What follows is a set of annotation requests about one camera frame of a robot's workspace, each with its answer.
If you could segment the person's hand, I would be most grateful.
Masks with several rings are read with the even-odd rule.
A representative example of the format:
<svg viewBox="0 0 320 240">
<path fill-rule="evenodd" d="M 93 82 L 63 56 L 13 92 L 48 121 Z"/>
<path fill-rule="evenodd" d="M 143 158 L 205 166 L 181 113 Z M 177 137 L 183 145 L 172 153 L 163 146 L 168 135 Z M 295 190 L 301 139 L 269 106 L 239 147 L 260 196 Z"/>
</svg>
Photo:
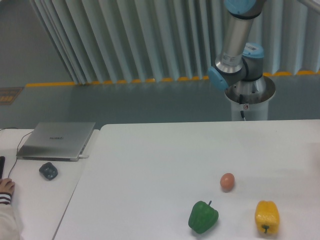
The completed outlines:
<svg viewBox="0 0 320 240">
<path fill-rule="evenodd" d="M 15 185 L 11 178 L 2 178 L 0 180 L 0 193 L 12 196 L 15 191 Z"/>
</svg>

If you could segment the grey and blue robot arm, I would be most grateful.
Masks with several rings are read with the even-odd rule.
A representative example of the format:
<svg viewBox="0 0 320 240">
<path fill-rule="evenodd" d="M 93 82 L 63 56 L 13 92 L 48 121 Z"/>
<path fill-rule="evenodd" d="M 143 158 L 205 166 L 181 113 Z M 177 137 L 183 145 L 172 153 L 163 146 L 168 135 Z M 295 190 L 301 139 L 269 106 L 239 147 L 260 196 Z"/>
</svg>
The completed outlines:
<svg viewBox="0 0 320 240">
<path fill-rule="evenodd" d="M 229 14 L 222 50 L 209 80 L 226 90 L 263 73 L 320 70 L 318 0 L 225 0 Z"/>
</svg>

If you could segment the white sleeved forearm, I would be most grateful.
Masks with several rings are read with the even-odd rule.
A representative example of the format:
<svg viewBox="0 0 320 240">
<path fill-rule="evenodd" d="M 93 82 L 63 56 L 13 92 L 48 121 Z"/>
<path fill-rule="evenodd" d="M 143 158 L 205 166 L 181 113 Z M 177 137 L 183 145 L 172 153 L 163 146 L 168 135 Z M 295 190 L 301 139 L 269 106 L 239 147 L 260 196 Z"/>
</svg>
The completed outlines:
<svg viewBox="0 0 320 240">
<path fill-rule="evenodd" d="M 12 195 L 7 192 L 0 193 L 0 239 L 19 240 L 20 232 L 11 206 Z"/>
</svg>

